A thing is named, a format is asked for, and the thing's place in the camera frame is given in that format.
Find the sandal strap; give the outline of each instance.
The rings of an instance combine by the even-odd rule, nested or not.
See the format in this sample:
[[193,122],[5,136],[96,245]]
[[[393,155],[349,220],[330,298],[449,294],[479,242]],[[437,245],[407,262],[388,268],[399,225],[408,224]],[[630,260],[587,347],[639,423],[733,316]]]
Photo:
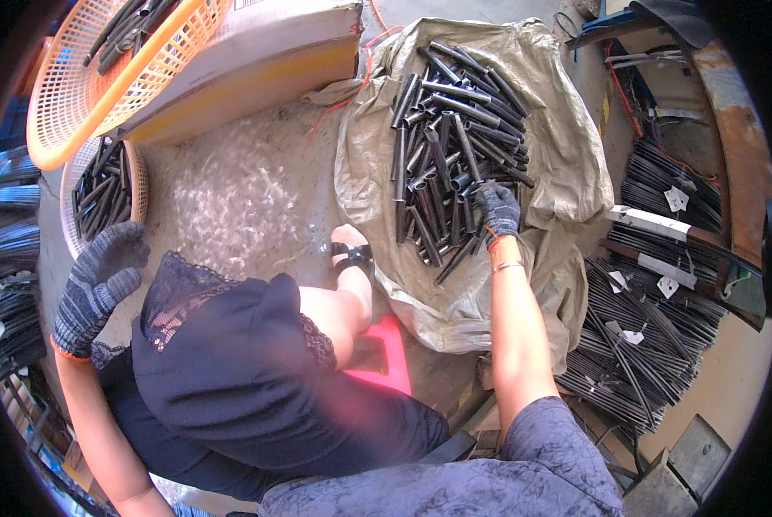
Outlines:
[[331,243],[332,256],[341,255],[343,253],[347,254],[348,257],[339,261],[335,265],[334,269],[338,274],[347,268],[357,265],[369,276],[369,279],[371,280],[372,275],[374,274],[374,254],[372,253],[371,244],[353,246],[346,243]]

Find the concrete floor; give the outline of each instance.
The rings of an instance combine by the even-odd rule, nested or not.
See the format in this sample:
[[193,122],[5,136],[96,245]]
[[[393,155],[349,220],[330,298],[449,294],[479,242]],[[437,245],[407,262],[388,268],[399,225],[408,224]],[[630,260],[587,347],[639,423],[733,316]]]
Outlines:
[[[493,3],[438,3],[431,0],[381,0],[385,21],[408,25],[420,16],[444,16],[485,22],[515,22],[541,18],[564,40],[552,16],[563,11],[582,22],[570,0],[504,0]],[[363,15],[365,31],[361,46],[382,32],[371,6]],[[587,109],[602,128],[604,150],[614,184],[623,180],[629,154],[631,129],[620,103],[610,98],[603,57],[595,47],[573,53],[562,47],[567,73],[585,100]],[[146,238],[153,253],[143,288],[123,302],[99,339],[112,346],[126,346],[130,325],[139,313],[147,286],[153,280],[159,258],[167,250],[179,250],[190,262],[203,264],[231,278],[292,274],[299,284],[330,287],[327,251],[331,229],[339,223],[334,200],[332,165],[335,158],[339,110],[320,124],[309,148],[306,139],[322,109],[292,103],[269,109],[169,148],[141,149],[149,168],[149,214]],[[61,171],[44,173],[40,227],[42,252],[40,282],[42,326],[49,332],[67,275],[72,266],[59,219]],[[579,239],[582,252],[598,253],[598,239],[609,225],[602,222]],[[377,294],[376,314],[388,305]],[[404,333],[412,389],[417,398],[444,414],[452,415],[463,393],[475,380],[476,354],[454,356],[433,352]],[[50,384],[58,389],[52,356],[44,365]],[[193,501],[217,514],[249,510],[218,496],[199,496],[198,491],[171,487],[159,481],[160,490],[174,499]]]

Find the gray knitted glove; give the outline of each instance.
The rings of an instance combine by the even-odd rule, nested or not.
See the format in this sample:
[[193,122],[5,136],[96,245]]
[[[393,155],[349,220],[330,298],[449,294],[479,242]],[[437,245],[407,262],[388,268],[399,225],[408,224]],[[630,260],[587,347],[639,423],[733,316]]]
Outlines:
[[509,189],[495,181],[488,181],[475,191],[475,199],[484,210],[484,224],[494,233],[487,247],[492,246],[495,239],[502,235],[518,235],[521,205]]
[[142,285],[138,268],[148,264],[144,227],[123,222],[93,239],[70,271],[56,315],[53,345],[65,357],[90,358],[91,343],[119,302]]

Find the orange plastic basket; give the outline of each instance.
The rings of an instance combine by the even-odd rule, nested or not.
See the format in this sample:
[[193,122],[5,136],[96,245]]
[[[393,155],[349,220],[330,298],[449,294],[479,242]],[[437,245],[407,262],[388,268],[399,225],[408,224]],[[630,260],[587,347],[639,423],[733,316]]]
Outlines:
[[99,75],[99,59],[88,67],[81,60],[124,3],[79,0],[53,39],[27,118],[27,148],[40,169],[59,167],[146,106],[205,48],[233,0],[183,0],[136,56],[126,52]]

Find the bracelet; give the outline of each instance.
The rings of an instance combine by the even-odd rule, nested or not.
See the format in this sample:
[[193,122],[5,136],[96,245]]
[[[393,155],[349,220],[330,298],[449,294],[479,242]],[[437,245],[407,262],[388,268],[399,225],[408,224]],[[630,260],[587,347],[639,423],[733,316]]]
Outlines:
[[524,263],[521,261],[503,262],[501,264],[498,264],[496,267],[492,268],[492,274],[498,273],[499,271],[506,269],[508,267],[513,267],[514,265],[520,265],[521,267],[524,267]]

